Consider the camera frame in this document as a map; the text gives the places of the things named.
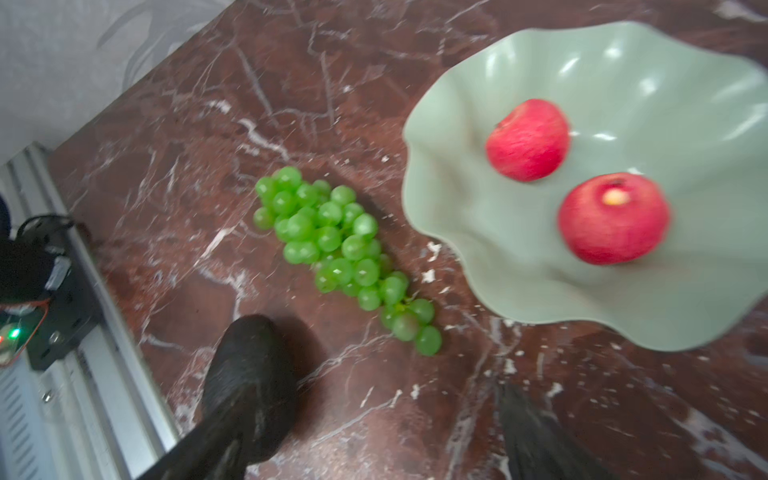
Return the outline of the red fake apple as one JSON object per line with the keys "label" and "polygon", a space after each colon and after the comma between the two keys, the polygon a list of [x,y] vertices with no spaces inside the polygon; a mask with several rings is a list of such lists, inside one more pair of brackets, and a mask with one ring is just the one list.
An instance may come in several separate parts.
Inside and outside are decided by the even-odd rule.
{"label": "red fake apple", "polygon": [[563,200],[557,226],[569,250],[592,265],[638,259],[665,238],[671,210],[656,183],[613,173],[575,187]]}
{"label": "red fake apple", "polygon": [[485,144],[491,166],[518,182],[533,182],[554,173],[569,149],[567,118],[554,103],[542,99],[515,107]]}

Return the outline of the dark fake avocado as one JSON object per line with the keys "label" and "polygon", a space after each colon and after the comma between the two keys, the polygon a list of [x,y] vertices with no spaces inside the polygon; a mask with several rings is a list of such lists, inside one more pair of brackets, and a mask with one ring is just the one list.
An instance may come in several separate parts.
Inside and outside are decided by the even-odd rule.
{"label": "dark fake avocado", "polygon": [[255,386],[255,445],[248,463],[263,463],[279,450],[297,416],[297,382],[291,355],[276,324],[266,316],[241,317],[227,328],[204,381],[204,418],[241,387]]}

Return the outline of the green fake grape bunch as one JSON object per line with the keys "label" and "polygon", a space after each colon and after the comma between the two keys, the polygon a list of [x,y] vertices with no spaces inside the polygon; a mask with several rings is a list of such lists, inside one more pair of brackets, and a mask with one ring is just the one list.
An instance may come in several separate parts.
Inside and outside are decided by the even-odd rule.
{"label": "green fake grape bunch", "polygon": [[410,292],[409,277],[384,252],[379,221],[352,188],[307,181],[288,166],[259,178],[254,191],[260,202],[254,226],[275,233],[288,263],[309,266],[320,292],[339,291],[378,313],[395,338],[424,356],[440,351],[435,305]]}

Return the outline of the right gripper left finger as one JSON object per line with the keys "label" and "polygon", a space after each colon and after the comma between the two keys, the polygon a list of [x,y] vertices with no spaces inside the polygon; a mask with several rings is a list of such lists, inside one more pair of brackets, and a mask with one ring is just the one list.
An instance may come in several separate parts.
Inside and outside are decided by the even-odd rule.
{"label": "right gripper left finger", "polygon": [[208,418],[140,479],[244,479],[254,428],[251,415]]}

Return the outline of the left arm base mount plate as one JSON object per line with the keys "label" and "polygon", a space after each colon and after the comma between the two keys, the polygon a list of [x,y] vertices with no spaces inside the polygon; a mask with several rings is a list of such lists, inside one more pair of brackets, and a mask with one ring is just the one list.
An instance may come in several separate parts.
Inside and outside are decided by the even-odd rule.
{"label": "left arm base mount plate", "polygon": [[1,305],[50,301],[47,318],[15,363],[27,358],[42,372],[103,320],[74,249],[74,235],[87,233],[67,215],[35,215],[14,227],[9,214],[1,213]]}

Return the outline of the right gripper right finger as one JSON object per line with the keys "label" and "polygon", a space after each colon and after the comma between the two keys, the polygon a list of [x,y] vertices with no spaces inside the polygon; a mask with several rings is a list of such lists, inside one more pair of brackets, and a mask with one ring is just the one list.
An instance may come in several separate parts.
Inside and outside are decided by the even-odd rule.
{"label": "right gripper right finger", "polygon": [[612,473],[582,448],[518,387],[501,384],[496,405],[513,479],[610,479]]}

